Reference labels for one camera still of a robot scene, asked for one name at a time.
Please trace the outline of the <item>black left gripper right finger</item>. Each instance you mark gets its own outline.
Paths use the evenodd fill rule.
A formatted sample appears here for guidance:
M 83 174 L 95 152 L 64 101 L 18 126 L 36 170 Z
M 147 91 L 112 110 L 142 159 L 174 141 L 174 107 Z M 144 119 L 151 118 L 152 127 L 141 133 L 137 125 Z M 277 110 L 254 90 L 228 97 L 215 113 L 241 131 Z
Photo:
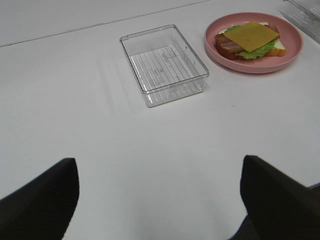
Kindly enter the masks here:
M 240 196 L 247 215 L 232 240 L 318 240 L 320 185 L 306 187 L 255 155 L 243 159 Z

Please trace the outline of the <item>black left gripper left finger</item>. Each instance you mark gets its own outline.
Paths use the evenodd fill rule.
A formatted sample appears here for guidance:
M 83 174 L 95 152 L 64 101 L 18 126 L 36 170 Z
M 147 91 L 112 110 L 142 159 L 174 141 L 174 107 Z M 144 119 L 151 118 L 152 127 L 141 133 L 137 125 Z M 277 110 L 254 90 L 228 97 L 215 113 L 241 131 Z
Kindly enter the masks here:
M 0 200 L 2 240 L 61 240 L 80 195 L 74 158 L 64 158 Z

